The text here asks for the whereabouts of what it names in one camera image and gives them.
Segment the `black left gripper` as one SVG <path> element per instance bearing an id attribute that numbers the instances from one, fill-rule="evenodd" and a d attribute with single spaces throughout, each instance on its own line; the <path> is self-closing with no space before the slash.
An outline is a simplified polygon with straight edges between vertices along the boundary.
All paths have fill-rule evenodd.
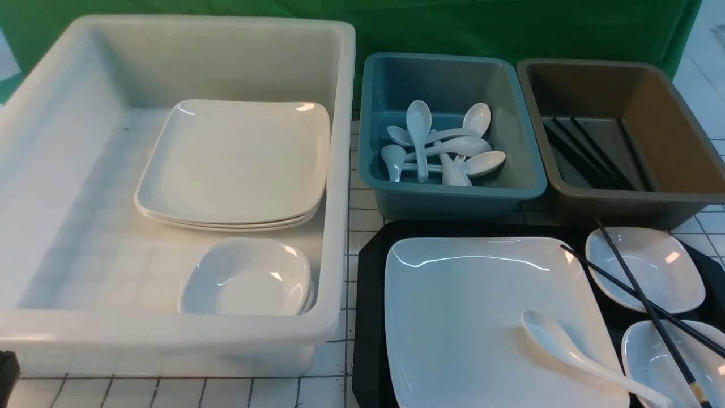
<path id="1" fill-rule="evenodd" d="M 1 404 L 8 405 L 11 392 L 20 377 L 20 363 L 16 353 L 1 351 Z"/>

